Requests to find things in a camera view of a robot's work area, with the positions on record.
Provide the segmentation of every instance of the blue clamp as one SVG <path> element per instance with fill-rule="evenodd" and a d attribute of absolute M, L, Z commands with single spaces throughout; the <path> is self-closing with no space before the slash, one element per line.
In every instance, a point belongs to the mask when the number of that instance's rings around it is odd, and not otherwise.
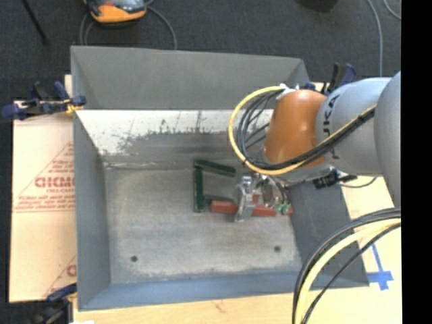
<path fill-rule="evenodd" d="M 339 84 L 336 86 L 336 80 L 338 79 L 339 74 L 340 74 L 340 65 L 338 63 L 334 63 L 333 74 L 331 76 L 330 83 L 328 85 L 323 86 L 323 88 L 321 90 L 322 94 L 324 94 L 325 96 L 328 96 L 336 88 L 340 88 L 341 86 L 343 86 L 345 84 L 349 84 L 349 83 L 354 81 L 354 79 L 356 78 L 356 75 L 357 75 L 355 68 L 352 67 L 352 65 L 350 65 L 349 63 L 346 63 L 345 67 L 346 67 L 346 71 L 345 71 L 344 77 L 340 80 Z"/>
<path fill-rule="evenodd" d="M 71 113 L 83 108 L 87 103 L 86 97 L 82 95 L 70 97 L 64 85 L 56 81 L 54 89 L 57 93 L 56 101 L 44 101 L 47 97 L 40 82 L 35 82 L 30 91 L 30 99 L 21 103 L 12 103 L 1 108 L 1 114 L 5 119 L 24 120 L 39 115 L 54 114 L 59 112 Z"/>

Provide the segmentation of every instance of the yellow cable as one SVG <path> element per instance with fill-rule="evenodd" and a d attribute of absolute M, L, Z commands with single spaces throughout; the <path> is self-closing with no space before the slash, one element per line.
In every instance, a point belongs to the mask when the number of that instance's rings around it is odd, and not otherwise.
<path fill-rule="evenodd" d="M 261 174 L 265 174 L 265 175 L 269 175 L 269 176 L 278 176 L 284 173 L 287 173 L 289 171 L 292 171 L 296 168 L 301 167 L 306 161 L 308 161 L 307 159 L 301 162 L 298 162 L 294 165 L 290 165 L 287 166 L 285 168 L 281 168 L 281 169 L 262 169 L 260 167 L 257 167 L 256 165 L 253 165 L 251 162 L 246 160 L 246 157 L 242 154 L 242 152 L 240 151 L 240 149 L 237 146 L 236 143 L 236 139 L 234 138 L 234 120 L 236 119 L 236 116 L 238 114 L 238 112 L 241 110 L 241 108 L 243 108 L 243 106 L 245 104 L 247 104 L 247 102 L 249 102 L 251 99 L 265 94 L 267 92 L 271 92 L 271 91 L 277 91 L 277 90 L 281 90 L 282 87 L 281 86 L 268 86 L 266 88 L 262 88 L 259 89 L 257 91 L 254 91 L 252 93 L 250 93 L 248 96 L 246 96 L 244 99 L 242 99 L 240 101 L 240 103 L 238 103 L 237 107 L 234 108 L 232 115 L 231 115 L 231 119 L 229 121 L 228 124 L 228 138 L 229 138 L 229 142 L 231 143 L 231 146 L 234 150 L 234 152 L 237 154 L 238 158 L 245 164 L 247 165 L 251 170 L 256 171 L 258 173 Z M 364 110 L 361 115 L 364 115 L 366 113 L 368 113 L 369 111 L 371 111 L 372 109 L 374 109 L 377 105 L 373 105 L 372 107 L 369 107 L 368 109 Z M 323 140 L 320 144 L 318 144 L 315 148 L 320 147 L 322 144 L 326 143 L 328 140 L 332 139 L 336 134 L 338 134 L 341 130 L 343 130 L 347 125 L 351 124 L 351 122 L 353 122 L 354 120 L 356 120 L 356 118 L 352 119 L 349 123 L 347 123 L 345 126 L 342 126 L 339 130 L 337 130 L 336 132 L 334 132 L 331 136 L 328 136 L 325 140 Z"/>
<path fill-rule="evenodd" d="M 332 259 L 338 252 L 343 250 L 345 247 L 347 247 L 349 244 L 353 243 L 354 241 L 357 241 L 358 239 L 361 239 L 370 234 L 377 234 L 379 232 L 382 232 L 383 230 L 386 230 L 387 228 L 395 224 L 398 224 L 400 222 L 401 219 L 388 219 L 380 223 L 370 223 L 371 225 L 373 225 L 372 227 L 367 227 L 366 229 L 360 230 L 359 232 L 347 236 L 346 238 L 344 238 L 343 240 L 339 241 L 337 244 L 332 246 L 326 253 L 324 253 L 323 256 L 317 261 L 317 263 L 309 271 L 299 291 L 299 297 L 297 301 L 298 306 L 296 308 L 296 322 L 294 324 L 301 324 L 304 315 L 303 312 L 306 304 L 306 297 L 308 295 L 308 291 L 311 288 L 312 283 L 314 282 L 318 273 L 329 262 L 330 259 Z"/>

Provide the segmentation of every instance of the clamp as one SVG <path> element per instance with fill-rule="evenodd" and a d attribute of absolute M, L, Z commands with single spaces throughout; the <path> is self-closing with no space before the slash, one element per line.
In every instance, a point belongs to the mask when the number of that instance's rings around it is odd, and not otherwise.
<path fill-rule="evenodd" d="M 30 99 L 19 103 L 12 103 L 1 108 L 1 114 L 5 119 L 24 120 L 29 117 L 66 112 L 71 114 L 77 109 L 82 109 L 87 103 L 86 97 L 82 95 L 70 97 L 64 85 L 56 81 L 54 89 L 58 99 L 56 101 L 44 101 L 47 97 L 40 82 L 35 82 L 30 91 Z"/>

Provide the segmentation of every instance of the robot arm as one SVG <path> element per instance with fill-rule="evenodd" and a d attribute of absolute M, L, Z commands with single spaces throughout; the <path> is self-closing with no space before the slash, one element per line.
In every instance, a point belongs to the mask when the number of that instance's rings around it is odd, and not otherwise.
<path fill-rule="evenodd" d="M 234 138 L 235 115 L 254 99 L 277 97 L 261 148 L 253 159 L 242 142 L 248 121 L 246 109 Z M 287 182 L 322 178 L 332 169 L 352 176 L 383 176 L 395 205 L 400 205 L 400 72 L 393 78 L 368 78 L 339 86 L 329 95 L 314 90 L 278 87 L 246 97 L 233 112 L 229 139 L 251 170 L 279 176 Z"/>

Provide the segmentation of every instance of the green object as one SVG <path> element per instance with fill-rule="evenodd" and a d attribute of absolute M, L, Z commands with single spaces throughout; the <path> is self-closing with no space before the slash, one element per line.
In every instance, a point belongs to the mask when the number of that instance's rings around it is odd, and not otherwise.
<path fill-rule="evenodd" d="M 236 169 L 229 165 L 221 165 L 219 163 L 197 159 L 194 162 L 194 198 L 195 207 L 194 211 L 200 213 L 205 210 L 206 206 L 211 204 L 212 200 L 227 200 L 224 197 L 204 195 L 203 184 L 203 171 L 219 174 L 221 176 L 228 176 L 233 178 L 236 176 Z"/>
<path fill-rule="evenodd" d="M 236 176 L 236 168 L 203 159 L 195 160 L 194 167 L 200 168 L 204 171 L 209 171 L 214 174 L 219 174 L 221 176 L 229 176 L 230 178 Z"/>
<path fill-rule="evenodd" d="M 205 206 L 203 170 L 201 168 L 195 168 L 194 170 L 194 197 L 195 197 L 194 211 L 200 213 L 201 211 L 204 210 L 204 206 Z"/>
<path fill-rule="evenodd" d="M 275 210 L 278 213 L 281 213 L 282 215 L 286 215 L 288 213 L 288 210 L 290 210 L 291 204 L 290 203 L 278 203 L 275 205 Z"/>

